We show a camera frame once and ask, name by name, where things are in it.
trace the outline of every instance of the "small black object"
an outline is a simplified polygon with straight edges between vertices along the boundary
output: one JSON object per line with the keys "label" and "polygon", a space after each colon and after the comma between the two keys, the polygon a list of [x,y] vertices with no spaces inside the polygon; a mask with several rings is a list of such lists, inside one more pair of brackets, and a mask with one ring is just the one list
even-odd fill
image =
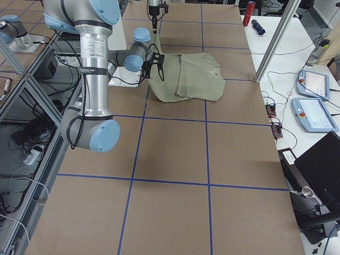
{"label": "small black object", "polygon": [[21,130],[18,130],[15,133],[11,134],[11,138],[18,146],[23,145],[23,143],[27,140],[25,134]]}
{"label": "small black object", "polygon": [[256,20],[252,20],[251,23],[253,24],[253,28],[257,31],[259,35],[262,36],[266,32]]}

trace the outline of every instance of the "blue tape line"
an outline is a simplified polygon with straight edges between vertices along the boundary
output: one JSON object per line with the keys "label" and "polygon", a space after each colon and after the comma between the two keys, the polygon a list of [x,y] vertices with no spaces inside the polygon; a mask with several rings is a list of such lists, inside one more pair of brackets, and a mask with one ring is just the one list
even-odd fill
{"label": "blue tape line", "polygon": [[205,48],[213,48],[213,49],[249,49],[249,48],[223,47],[223,46],[205,46]]}
{"label": "blue tape line", "polygon": [[186,120],[183,118],[161,118],[161,117],[145,117],[150,120],[164,120],[164,121],[189,121],[189,122],[205,122],[201,120]]}
{"label": "blue tape line", "polygon": [[222,188],[234,188],[234,189],[248,189],[248,190],[289,191],[289,189],[283,189],[283,188],[266,188],[266,187],[225,185],[225,184],[211,184],[210,186],[212,186],[212,187],[222,187]]}
{"label": "blue tape line", "polygon": [[160,29],[162,28],[162,24],[163,24],[163,17],[161,18],[160,20],[160,24],[159,24],[159,31],[158,31],[158,34],[160,35]]}
{"label": "blue tape line", "polygon": [[126,117],[126,118],[143,118],[143,116],[134,116],[134,115],[120,115],[120,114],[114,114],[114,117]]}
{"label": "blue tape line", "polygon": [[1,13],[2,11],[7,11],[7,8],[8,8],[11,4],[13,4],[14,1],[15,1],[15,0],[11,1],[10,4],[9,4],[8,6],[6,6],[5,8],[3,8],[3,9],[0,11],[0,13]]}
{"label": "blue tape line", "polygon": [[[123,18],[122,20],[149,21],[147,19],[130,19],[130,18]],[[178,20],[163,20],[163,21],[164,22],[177,22],[177,23],[196,23],[196,24],[204,23],[204,24],[223,24],[223,25],[243,25],[241,23],[228,23],[228,22],[203,22],[203,21],[178,21]]]}
{"label": "blue tape line", "polygon": [[[23,10],[12,10],[12,9],[6,9],[6,11],[23,11]],[[38,11],[38,10],[27,10],[29,12],[44,12],[44,11]]]}
{"label": "blue tape line", "polygon": [[[147,102],[148,96],[149,96],[149,89],[150,88],[148,88],[147,95],[146,95],[146,102]],[[132,185],[133,185],[133,178],[134,178],[134,173],[135,173],[135,170],[136,170],[136,165],[137,165],[137,160],[138,160],[138,153],[139,153],[140,142],[141,142],[141,139],[142,139],[143,126],[144,126],[144,120],[145,120],[145,113],[146,113],[146,110],[144,109],[142,123],[141,123],[140,131],[139,131],[136,155],[135,155],[134,163],[133,163],[133,170],[132,170],[132,175],[131,175],[131,180],[130,180],[129,193],[127,194],[127,201],[126,201],[126,206],[125,206],[124,219],[123,219],[123,225],[122,225],[121,237],[120,237],[120,240],[119,240],[119,246],[118,246],[117,255],[121,254],[121,249],[122,249],[122,244],[123,244],[123,236],[124,236],[126,218],[128,216],[130,197],[131,197]]]}
{"label": "blue tape line", "polygon": [[204,24],[222,24],[222,25],[243,25],[242,23],[228,23],[228,22],[203,22]]}
{"label": "blue tape line", "polygon": [[270,124],[258,124],[258,123],[243,123],[243,122],[231,122],[231,121],[209,121],[209,120],[187,120],[184,118],[162,118],[162,117],[148,117],[148,116],[133,116],[133,115],[120,115],[114,114],[114,117],[127,117],[127,118],[145,118],[148,120],[163,120],[163,121],[187,121],[187,122],[207,122],[207,123],[217,123],[217,124],[233,124],[233,125],[250,125],[250,126],[270,126]]}
{"label": "blue tape line", "polygon": [[123,180],[123,181],[130,181],[131,180],[130,178],[124,178],[124,177],[89,175],[89,174],[58,173],[58,176],[71,176],[71,177],[95,178],[95,179],[112,179],[112,180]]}
{"label": "blue tape line", "polygon": [[252,81],[250,79],[232,79],[232,78],[224,78],[225,81]]}
{"label": "blue tape line", "polygon": [[139,179],[134,178],[134,181],[138,182],[155,182],[155,183],[168,183],[168,184],[181,184],[181,185],[194,185],[194,186],[209,186],[207,183],[199,182],[178,182],[178,181],[164,181],[164,180],[151,180],[151,179]]}
{"label": "blue tape line", "polygon": [[180,46],[180,47],[199,47],[201,48],[202,46],[192,46],[192,45],[175,45],[175,44],[162,44],[162,46]]}
{"label": "blue tape line", "polygon": [[270,124],[242,123],[242,122],[228,122],[228,121],[208,121],[208,123],[235,124],[235,125],[248,125],[248,126],[270,126]]}
{"label": "blue tape line", "polygon": [[204,52],[204,30],[203,30],[203,9],[201,4],[201,31],[202,31],[202,52]]}
{"label": "blue tape line", "polygon": [[134,181],[134,182],[135,181],[136,182],[155,182],[155,183],[168,183],[168,184],[181,184],[181,185],[194,185],[194,186],[210,186],[210,187],[248,189],[248,190],[289,191],[289,189],[283,189],[283,188],[267,188],[267,187],[228,185],[228,184],[216,184],[216,183],[208,184],[208,183],[200,183],[200,182],[180,182],[180,181],[151,180],[151,179],[126,178],[126,177],[105,176],[105,175],[68,174],[68,173],[58,173],[57,175],[58,176],[69,176],[69,177],[80,177],[80,178],[112,179],[112,180]]}
{"label": "blue tape line", "polygon": [[205,123],[206,123],[206,151],[207,151],[207,176],[208,176],[208,207],[209,207],[209,233],[210,233],[210,255],[214,254],[213,246],[213,220],[211,215],[211,190],[210,190],[210,164],[209,164],[209,137],[208,137],[208,114],[207,101],[204,100]]}
{"label": "blue tape line", "polygon": [[23,15],[25,14],[25,12],[28,10],[28,8],[30,8],[34,3],[35,3],[35,2],[32,1],[32,3],[31,3],[31,4],[23,11],[23,13],[21,13],[21,14],[19,15],[19,18],[20,18],[21,16],[23,16]]}
{"label": "blue tape line", "polygon": [[44,18],[44,16],[42,16],[41,17],[41,19],[40,20],[38,20],[38,23],[36,23],[33,27],[32,27],[32,29],[30,30],[30,32],[40,23],[40,21],[42,20]]}

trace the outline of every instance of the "white table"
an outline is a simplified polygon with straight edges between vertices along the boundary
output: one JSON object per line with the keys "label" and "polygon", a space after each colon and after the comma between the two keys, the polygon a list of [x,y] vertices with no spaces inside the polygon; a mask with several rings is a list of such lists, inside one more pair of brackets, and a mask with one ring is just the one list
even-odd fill
{"label": "white table", "polygon": [[[252,17],[252,19],[256,19],[262,27],[265,29],[266,33],[263,36],[257,34],[257,32],[252,28],[251,22],[249,25],[244,28],[245,34],[248,40],[249,48],[252,53],[265,53],[266,49],[270,43],[271,38],[276,30],[276,27],[280,21],[278,17],[265,17],[265,16],[257,16]],[[301,22],[297,18],[293,18],[291,24],[287,28],[283,39],[281,40],[279,47],[276,50],[276,54],[285,54],[285,53],[293,53],[297,50],[303,49],[307,46],[307,49],[299,51],[295,54],[288,55],[274,55],[271,60],[268,69],[266,71],[265,76],[262,78],[260,82],[261,90],[265,91],[269,94],[269,97],[275,100],[276,103],[285,103],[286,99],[282,96],[273,92],[270,81],[267,77],[268,71],[274,71],[278,73],[285,72],[298,72],[302,66],[305,64],[307,58],[310,53],[313,51],[314,46],[312,45],[312,41],[309,38],[307,32],[302,26]],[[263,58],[263,54],[252,54],[253,63],[255,69],[257,70],[261,60]],[[304,69],[311,70],[323,74],[329,75],[330,88],[339,89],[339,85],[331,75],[327,66],[324,65],[314,65],[313,67],[305,66]],[[278,119],[283,122],[283,127],[290,130],[297,137],[297,145],[293,150],[295,155],[299,157],[305,151],[307,151],[311,146],[313,146],[317,141],[319,141],[325,134],[324,133],[308,133],[302,128],[299,124],[297,118],[295,117],[295,113],[291,104],[291,100],[294,97],[303,97],[298,94],[297,88],[295,86],[297,74],[275,74],[269,73],[270,79],[274,85],[275,91],[279,92],[285,97],[288,97],[290,91],[292,91],[288,104],[286,105],[286,110],[284,110],[284,105],[276,106],[276,113]],[[331,92],[330,101],[336,105],[340,106],[340,92]],[[332,106],[330,103],[325,103],[328,111],[332,113],[339,113],[340,109]],[[340,126],[340,115],[334,116],[334,121],[338,126]],[[295,145],[295,138],[289,134],[287,131],[283,130],[283,138],[278,139],[277,141],[277,149],[284,148],[292,148]],[[307,238],[301,234],[301,239],[304,245],[305,253],[310,255],[313,249],[318,248],[316,245],[311,245]],[[322,246],[319,248],[318,254],[322,254],[324,247],[326,244],[326,240],[322,241]],[[338,255],[340,251],[340,237],[332,238],[329,242],[327,248],[327,255]]]}

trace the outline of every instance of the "brown cardboard surface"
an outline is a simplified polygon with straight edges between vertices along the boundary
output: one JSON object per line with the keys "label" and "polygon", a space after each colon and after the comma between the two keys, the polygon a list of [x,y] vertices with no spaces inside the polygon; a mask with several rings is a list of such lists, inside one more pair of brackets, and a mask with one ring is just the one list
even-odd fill
{"label": "brown cardboard surface", "polygon": [[164,45],[202,46],[202,29],[199,23],[163,21],[159,36]]}
{"label": "brown cardboard surface", "polygon": [[19,10],[7,10],[7,9],[5,9],[5,10],[2,10],[0,12],[0,15],[1,16],[5,16],[5,15],[13,14],[13,15],[16,15],[16,16],[20,16],[22,13],[23,13],[23,11],[19,11]]}
{"label": "brown cardboard surface", "polygon": [[243,25],[203,24],[205,47],[249,48]]}
{"label": "brown cardboard surface", "polygon": [[287,188],[270,127],[208,123],[208,137],[212,183]]}
{"label": "brown cardboard surface", "polygon": [[121,134],[111,151],[99,153],[81,148],[68,149],[59,172],[130,178],[142,120],[121,117],[115,117],[115,120],[121,127]]}
{"label": "brown cardboard surface", "polygon": [[121,255],[151,254],[210,254],[207,187],[133,183]]}
{"label": "brown cardboard surface", "polygon": [[109,108],[114,114],[143,116],[148,84],[142,82],[138,88],[108,87]]}
{"label": "brown cardboard surface", "polygon": [[202,4],[202,9],[203,22],[242,24],[238,6]]}
{"label": "brown cardboard surface", "polygon": [[221,99],[207,101],[207,119],[269,124],[260,85],[252,81],[226,81]]}
{"label": "brown cardboard surface", "polygon": [[201,6],[199,4],[169,3],[169,13],[163,21],[201,22]]}
{"label": "brown cardboard surface", "polygon": [[130,183],[58,176],[26,255],[117,252]]}
{"label": "brown cardboard surface", "polygon": [[[163,46],[167,53],[202,51],[201,23],[194,21],[201,8],[204,22],[241,23],[233,6],[171,7],[165,19],[189,22],[159,23],[162,44],[178,45]],[[138,20],[147,19],[145,3],[129,2],[124,18],[127,43],[135,28],[151,29],[151,21]],[[215,36],[216,26],[204,26]],[[234,34],[244,44],[240,25],[223,26],[237,27]],[[223,47],[240,46],[220,39]],[[146,82],[138,89],[109,88],[113,113],[135,117],[115,117],[122,133],[112,151],[67,152],[60,173],[96,178],[57,177],[27,255],[117,254],[120,237],[119,255],[207,255],[210,249],[217,255],[303,254],[288,192],[280,190],[286,183],[260,89],[249,81],[255,74],[250,51],[204,51],[221,65],[224,78],[239,79],[227,81],[222,99],[207,108],[204,100],[162,103],[152,91],[147,97]],[[243,124],[207,123],[205,110],[209,121]],[[110,180],[121,177],[133,179]],[[85,225],[89,217],[94,222]]]}
{"label": "brown cardboard surface", "polygon": [[1,0],[0,1],[0,11],[2,11],[3,9],[5,9],[7,6],[9,6],[11,3],[13,2],[13,0]]}
{"label": "brown cardboard surface", "polygon": [[40,1],[35,1],[29,8],[29,11],[44,11]]}
{"label": "brown cardboard surface", "polygon": [[252,80],[255,68],[248,49],[204,48],[221,66],[224,79]]}
{"label": "brown cardboard surface", "polygon": [[211,188],[214,255],[304,255],[285,191]]}
{"label": "brown cardboard surface", "polygon": [[32,22],[38,23],[39,20],[43,17],[42,12],[35,12],[35,11],[25,11],[21,16],[20,19],[22,22]]}
{"label": "brown cardboard surface", "polygon": [[201,99],[190,99],[175,103],[164,103],[155,96],[152,90],[150,90],[146,116],[204,120],[204,101]]}
{"label": "brown cardboard surface", "polygon": [[201,122],[145,120],[135,177],[206,183],[205,132]]}
{"label": "brown cardboard surface", "polygon": [[147,16],[146,1],[129,1],[127,8],[123,14],[123,20],[149,20]]}
{"label": "brown cardboard surface", "polygon": [[27,10],[33,4],[33,1],[15,0],[6,9],[7,10]]}
{"label": "brown cardboard surface", "polygon": [[162,46],[161,51],[163,53],[182,53],[182,54],[193,54],[193,53],[202,53],[202,47],[187,47],[187,46]]}

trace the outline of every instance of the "white cable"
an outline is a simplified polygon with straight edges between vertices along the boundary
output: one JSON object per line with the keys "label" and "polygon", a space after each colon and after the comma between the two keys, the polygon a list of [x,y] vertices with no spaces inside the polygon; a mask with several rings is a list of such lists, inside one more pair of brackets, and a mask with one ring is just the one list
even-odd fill
{"label": "white cable", "polygon": [[3,180],[7,180],[7,181],[11,181],[11,180],[29,180],[31,182],[34,182],[34,183],[37,183],[37,184],[40,184],[41,186],[43,186],[45,189],[46,189],[46,192],[47,192],[47,196],[49,197],[49,192],[48,192],[48,188],[47,186],[45,186],[44,184],[42,184],[41,182],[37,182],[33,179],[30,179],[30,178],[27,178],[27,177],[18,177],[18,178],[12,178],[12,179],[3,179]]}
{"label": "white cable", "polygon": [[23,229],[25,230],[25,233],[26,233],[26,236],[27,236],[28,244],[30,243],[30,237],[29,237],[29,235],[28,235],[27,229],[26,229],[26,227],[25,227],[20,221],[18,221],[18,220],[16,220],[16,219],[8,218],[7,216],[2,215],[2,214],[0,214],[0,216],[1,216],[1,217],[4,217],[4,218],[6,218],[6,219],[10,219],[10,220],[12,220],[12,221],[14,221],[14,222],[19,223],[19,224],[23,227]]}

